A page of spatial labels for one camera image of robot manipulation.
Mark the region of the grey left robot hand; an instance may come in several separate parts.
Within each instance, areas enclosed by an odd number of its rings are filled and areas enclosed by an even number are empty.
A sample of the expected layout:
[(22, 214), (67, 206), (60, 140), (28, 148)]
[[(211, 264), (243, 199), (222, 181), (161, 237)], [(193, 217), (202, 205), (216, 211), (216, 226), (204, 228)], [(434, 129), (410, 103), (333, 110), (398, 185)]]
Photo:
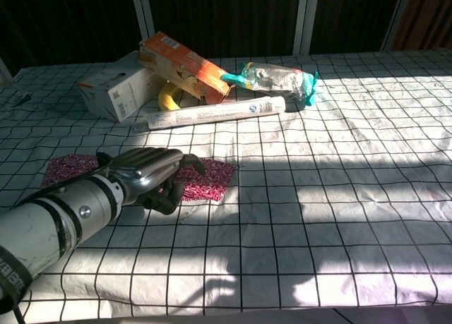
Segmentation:
[(141, 205), (163, 215), (172, 214), (180, 204), (185, 183), (175, 176), (184, 167), (206, 174), (196, 155), (167, 148), (134, 148), (112, 158), (101, 170), (111, 182), (121, 186), (123, 205)]

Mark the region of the red patterned card strip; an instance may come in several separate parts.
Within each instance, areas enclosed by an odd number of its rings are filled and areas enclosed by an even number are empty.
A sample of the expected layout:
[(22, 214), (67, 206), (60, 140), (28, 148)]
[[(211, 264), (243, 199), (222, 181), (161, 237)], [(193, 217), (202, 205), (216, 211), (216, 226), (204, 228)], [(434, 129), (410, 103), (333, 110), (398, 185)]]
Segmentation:
[[(193, 166), (184, 167), (176, 175), (176, 181), (185, 183), (183, 201), (214, 200), (220, 201), (237, 170), (233, 164), (203, 158), (206, 173), (201, 176)], [(41, 188), (80, 176), (99, 167), (94, 155), (66, 155), (50, 160)]]

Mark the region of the yellow banana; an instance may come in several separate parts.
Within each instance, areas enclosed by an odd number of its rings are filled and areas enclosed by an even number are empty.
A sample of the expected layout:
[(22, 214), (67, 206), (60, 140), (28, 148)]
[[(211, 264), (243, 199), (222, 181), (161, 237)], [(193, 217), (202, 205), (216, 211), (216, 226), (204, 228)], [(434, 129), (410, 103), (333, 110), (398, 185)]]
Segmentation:
[(167, 82), (159, 91), (158, 105), (161, 111), (174, 111), (180, 109), (174, 98), (182, 91), (181, 88)]

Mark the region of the long white narrow box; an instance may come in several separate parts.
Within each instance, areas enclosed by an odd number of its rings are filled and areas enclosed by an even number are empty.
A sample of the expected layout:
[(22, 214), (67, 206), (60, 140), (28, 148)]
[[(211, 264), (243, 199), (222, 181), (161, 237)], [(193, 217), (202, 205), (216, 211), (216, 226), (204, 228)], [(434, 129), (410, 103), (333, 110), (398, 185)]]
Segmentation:
[(145, 133), (180, 126), (270, 116), (283, 113), (285, 110), (284, 97), (267, 96), (228, 104), (203, 105), (153, 112), (147, 115), (144, 121), (134, 124), (132, 130), (136, 133)]

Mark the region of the white cardboard box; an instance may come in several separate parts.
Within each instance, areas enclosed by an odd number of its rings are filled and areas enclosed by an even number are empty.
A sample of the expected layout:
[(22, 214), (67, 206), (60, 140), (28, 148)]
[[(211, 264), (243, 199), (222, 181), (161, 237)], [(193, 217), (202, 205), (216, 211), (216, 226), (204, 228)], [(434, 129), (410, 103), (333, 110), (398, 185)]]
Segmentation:
[(138, 63), (133, 51), (102, 70), (78, 81), (91, 114), (122, 122), (158, 95), (166, 80)]

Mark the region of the orange cardboard box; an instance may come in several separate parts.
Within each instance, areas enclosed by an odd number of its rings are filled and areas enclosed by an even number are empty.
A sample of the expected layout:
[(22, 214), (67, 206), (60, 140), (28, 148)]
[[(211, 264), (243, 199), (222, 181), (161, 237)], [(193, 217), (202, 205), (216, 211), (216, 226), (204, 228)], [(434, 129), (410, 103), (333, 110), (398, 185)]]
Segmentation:
[(220, 104), (232, 89), (224, 70), (163, 32), (139, 43), (138, 62), (206, 104)]

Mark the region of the teal silver snack bag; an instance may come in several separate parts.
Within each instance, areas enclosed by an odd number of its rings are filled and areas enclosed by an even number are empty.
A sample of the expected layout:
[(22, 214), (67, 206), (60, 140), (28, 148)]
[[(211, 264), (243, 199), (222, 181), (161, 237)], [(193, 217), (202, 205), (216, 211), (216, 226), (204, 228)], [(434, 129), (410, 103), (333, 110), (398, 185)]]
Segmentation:
[(256, 62), (244, 64), (239, 74), (226, 73), (220, 77), (226, 83), (296, 99), (308, 107), (316, 102), (317, 78), (317, 72), (311, 74), (295, 68)]

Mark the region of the white black grid tablecloth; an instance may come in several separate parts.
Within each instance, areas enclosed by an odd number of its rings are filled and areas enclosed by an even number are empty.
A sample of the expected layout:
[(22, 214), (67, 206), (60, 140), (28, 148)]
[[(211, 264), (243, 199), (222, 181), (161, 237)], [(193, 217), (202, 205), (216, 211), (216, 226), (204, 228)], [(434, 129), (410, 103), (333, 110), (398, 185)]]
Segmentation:
[(0, 86), (0, 212), (48, 161), (165, 147), (237, 166), (221, 201), (137, 207), (48, 269), (25, 321), (452, 304), (452, 51), (270, 57), (318, 71), (316, 104), (134, 135), (88, 113), (102, 64), (22, 69)]

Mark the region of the brown curtain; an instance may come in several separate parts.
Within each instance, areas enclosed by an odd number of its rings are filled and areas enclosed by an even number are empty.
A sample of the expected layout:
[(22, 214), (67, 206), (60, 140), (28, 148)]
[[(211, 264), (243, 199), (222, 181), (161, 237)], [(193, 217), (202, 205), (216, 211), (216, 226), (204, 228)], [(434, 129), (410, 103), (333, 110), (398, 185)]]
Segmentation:
[(452, 0), (407, 0), (391, 50), (452, 51)]

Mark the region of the white window frame post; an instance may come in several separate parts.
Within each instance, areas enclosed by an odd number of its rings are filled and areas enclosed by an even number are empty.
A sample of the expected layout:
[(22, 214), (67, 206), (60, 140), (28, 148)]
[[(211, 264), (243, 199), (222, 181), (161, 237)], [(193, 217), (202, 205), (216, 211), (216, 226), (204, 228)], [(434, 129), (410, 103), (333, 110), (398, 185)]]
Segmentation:
[(388, 24), (388, 28), (381, 44), (380, 51), (385, 52), (391, 48), (400, 20), (402, 18), (405, 6), (408, 0), (397, 0), (393, 10), (393, 14)]
[(133, 0), (141, 39), (145, 40), (155, 34), (155, 26), (150, 7), (150, 0)]
[(310, 51), (318, 0), (299, 0), (292, 53), (307, 55)]

